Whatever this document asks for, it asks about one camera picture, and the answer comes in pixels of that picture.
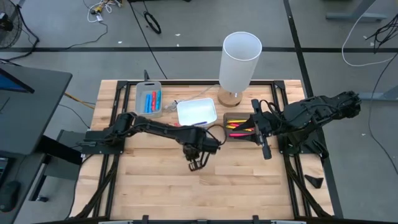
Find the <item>white cable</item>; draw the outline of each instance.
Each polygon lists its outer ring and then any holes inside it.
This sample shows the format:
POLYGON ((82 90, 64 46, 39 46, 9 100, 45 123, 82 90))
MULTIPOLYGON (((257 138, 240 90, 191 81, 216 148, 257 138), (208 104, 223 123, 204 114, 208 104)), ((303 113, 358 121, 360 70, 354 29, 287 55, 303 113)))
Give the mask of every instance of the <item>white cable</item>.
POLYGON ((353 30, 354 30, 356 24, 359 22, 359 20, 361 20, 361 18, 363 17, 363 15, 365 15, 366 11, 365 11, 365 12, 358 18, 358 20, 354 23, 353 28, 351 28, 351 30, 350 30, 349 33, 348 33, 348 36, 347 36, 347 38, 346 38, 346 41, 344 41, 343 46, 341 47, 341 55, 343 56, 343 60, 345 61, 345 63, 347 63, 347 65, 350 65, 350 66, 352 66, 352 67, 362 67, 362 66, 367 66, 367 65, 375 65, 375 64, 379 64, 379 63, 388 62, 388 61, 390 61, 391 59, 393 59, 393 57, 392 57, 392 58, 389 58, 389 59, 387 59, 387 60, 383 60, 383 61, 381 61, 381 62, 371 62, 371 63, 365 63, 365 64, 363 64, 363 65, 354 65, 354 64, 351 64, 351 63, 347 62, 346 58, 344 57, 344 46, 346 45, 346 43, 347 43, 349 37, 351 36, 351 33, 353 32, 353 30))
POLYGON ((189 98, 189 99, 186 99, 186 100, 175 100, 175 101, 173 101, 172 103, 170 103, 170 104, 164 106, 164 110, 165 110, 166 112, 175 111, 175 110, 177 109, 177 104, 178 104, 179 102, 188 101, 188 100, 193 100, 193 99, 195 99, 196 97, 198 97, 198 96, 204 94, 206 91, 208 91, 209 89, 213 88, 214 86, 220 86, 220 85, 216 84, 216 85, 209 86, 208 88, 206 88, 205 90, 203 90, 203 91, 201 91, 199 94, 197 94, 196 96, 193 96, 193 97, 191 97, 191 98, 189 98))
MULTIPOLYGON (((92 5, 92 6, 88 9, 88 12, 87 12, 87 21, 88 21, 88 22, 98 22, 98 19, 96 19, 96 20, 94 20, 94 21, 91 21, 91 20, 90 20, 90 12, 91 12, 91 9, 92 9, 92 8, 94 8, 94 7, 97 6, 97 5, 102 4, 103 2, 104 2, 104 0, 101 0, 99 3, 92 5)), ((110 5, 116 5, 116 3, 111 2, 111 1, 108 1, 108 2, 104 5, 104 8, 106 9, 106 11, 107 11, 108 13, 112 13, 112 7, 111 7, 110 5)))

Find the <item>white lampshade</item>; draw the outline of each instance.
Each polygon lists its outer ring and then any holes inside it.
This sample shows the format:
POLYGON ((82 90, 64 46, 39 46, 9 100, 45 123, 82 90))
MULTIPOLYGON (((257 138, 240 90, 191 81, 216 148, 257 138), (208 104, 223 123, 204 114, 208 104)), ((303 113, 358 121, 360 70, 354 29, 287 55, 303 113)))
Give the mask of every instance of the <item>white lampshade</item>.
POLYGON ((240 93, 250 84, 262 50, 260 40, 248 32, 235 32, 223 43, 220 85, 230 93, 240 93))

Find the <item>wooden table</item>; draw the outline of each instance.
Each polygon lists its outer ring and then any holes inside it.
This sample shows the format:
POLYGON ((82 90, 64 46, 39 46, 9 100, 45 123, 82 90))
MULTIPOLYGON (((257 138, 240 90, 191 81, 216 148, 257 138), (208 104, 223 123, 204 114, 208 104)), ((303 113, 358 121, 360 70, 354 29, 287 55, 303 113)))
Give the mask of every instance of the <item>wooden table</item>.
MULTIPOLYGON (((116 83, 117 80, 101 82, 92 130, 108 127, 116 83)), ((289 103, 304 99, 300 80, 285 80, 285 85, 289 103)), ((190 98, 207 87, 164 85, 163 104, 190 98)), ((244 92, 240 105, 226 108, 218 103, 217 91, 218 87, 214 87, 199 97, 214 99, 217 124, 222 124, 226 112, 252 113, 251 99, 272 101, 271 88, 252 85, 244 92)), ((128 111, 134 111, 134 99, 135 87, 132 86, 128 111)), ((169 124, 178 122, 176 112, 163 112, 163 116, 155 120, 169 124)), ((214 128, 211 132, 217 138, 223 138, 222 130, 214 128)), ((279 153, 276 137, 268 138, 268 143, 271 160, 265 161, 261 148, 252 142, 227 142, 215 156, 210 156, 204 169, 190 172, 182 147, 174 140, 147 133, 126 139, 119 162, 111 219, 140 220, 143 215, 149 215, 151 220, 250 220, 253 215, 265 220, 293 219, 283 156, 279 153)), ((318 156, 302 154, 300 158, 304 174, 325 177, 318 156)), ((96 190, 101 162, 102 156, 95 155, 81 168, 72 216, 84 207, 96 190)), ((315 189, 307 181, 306 186, 323 209, 333 214, 326 182, 321 189, 315 189)), ((297 187, 296 194, 300 214, 304 215, 297 187)))

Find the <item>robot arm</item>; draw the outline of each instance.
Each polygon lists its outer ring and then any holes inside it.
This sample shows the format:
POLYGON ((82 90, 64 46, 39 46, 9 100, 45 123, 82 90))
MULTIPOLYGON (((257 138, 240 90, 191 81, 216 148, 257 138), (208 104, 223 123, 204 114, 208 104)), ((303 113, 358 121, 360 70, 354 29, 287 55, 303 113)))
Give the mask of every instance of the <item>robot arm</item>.
POLYGON ((252 100, 254 114, 233 131, 254 128, 255 134, 242 136, 240 139, 262 145, 265 159, 272 157, 269 149, 268 136, 286 135, 289 144, 299 147, 308 136, 318 128, 334 119, 353 118, 361 110, 361 100, 358 94, 348 91, 340 93, 333 98, 314 96, 287 105, 281 111, 275 104, 268 103, 270 111, 262 112, 261 102, 265 100, 252 100))
POLYGON ((183 153, 189 161, 189 169, 195 171, 206 166, 210 154, 216 154, 222 143, 214 138, 207 129, 196 126, 171 126, 138 116, 135 113, 123 113, 118 116, 114 125, 105 129, 103 139, 86 139, 100 144, 113 146, 124 138, 137 133, 150 133, 176 140, 183 147, 183 153))

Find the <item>gray floor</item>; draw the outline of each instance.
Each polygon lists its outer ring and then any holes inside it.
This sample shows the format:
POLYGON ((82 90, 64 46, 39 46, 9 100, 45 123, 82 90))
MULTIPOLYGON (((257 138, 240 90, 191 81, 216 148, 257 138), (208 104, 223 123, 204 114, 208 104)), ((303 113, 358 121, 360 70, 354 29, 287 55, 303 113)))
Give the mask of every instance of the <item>gray floor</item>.
MULTIPOLYGON (((85 0, 87 4, 96 3, 85 0)), ((349 11, 359 1, 291 0, 290 4, 302 47, 341 47, 352 22, 325 20, 327 11, 349 11)), ((144 27, 151 46, 221 46, 223 39, 234 31, 257 35, 265 47, 293 47, 284 5, 278 0, 193 0, 190 3, 173 0, 147 2, 150 12, 160 22, 162 35, 144 27)), ((140 2, 134 3, 138 11, 140 2)), ((397 12, 396 1, 376 1, 370 12, 383 12, 391 19, 397 12)), ((26 1, 22 13, 28 26, 40 37, 39 47, 66 47, 96 39, 104 27, 86 20, 86 7, 80 0, 26 1)), ((108 34, 84 47, 145 47, 130 8, 126 5, 111 14, 103 14, 109 25, 108 34)), ((363 39, 389 19, 375 24, 358 24, 346 47, 370 47, 363 39)), ((386 44, 397 47, 398 39, 386 44)), ((25 34, 15 47, 28 47, 25 34)), ((11 57, 17 53, 1 53, 11 57)), ((169 78, 218 78, 220 52, 156 52, 160 65, 169 78)), ((350 67, 339 53, 305 53, 308 74, 316 95, 335 95, 341 91, 371 91, 386 64, 350 67)), ((384 60, 391 54, 346 54, 351 63, 384 60)), ((68 92, 85 100, 95 101, 102 79, 142 78, 148 70, 151 78, 162 78, 160 70, 147 52, 58 52, 33 53, 15 61, 23 66, 67 71, 73 74, 68 92)), ((393 62, 380 82, 380 91, 398 84, 393 62)), ((254 78, 302 79, 295 53, 263 52, 254 78)), ((90 123, 93 111, 63 99, 90 123)), ((361 114, 354 119, 335 121, 325 126, 326 142, 345 218, 366 220, 398 220, 398 177, 382 149, 370 138, 368 129, 369 104, 363 103, 361 114)), ((396 148, 396 103, 373 105, 372 127, 375 136, 394 156, 396 148)), ((83 132, 80 120, 69 110, 59 108, 51 120, 46 135, 55 138, 61 129, 83 132)), ((16 223, 59 220, 68 213, 73 194, 73 181, 49 179, 42 194, 47 203, 24 205, 16 223)))

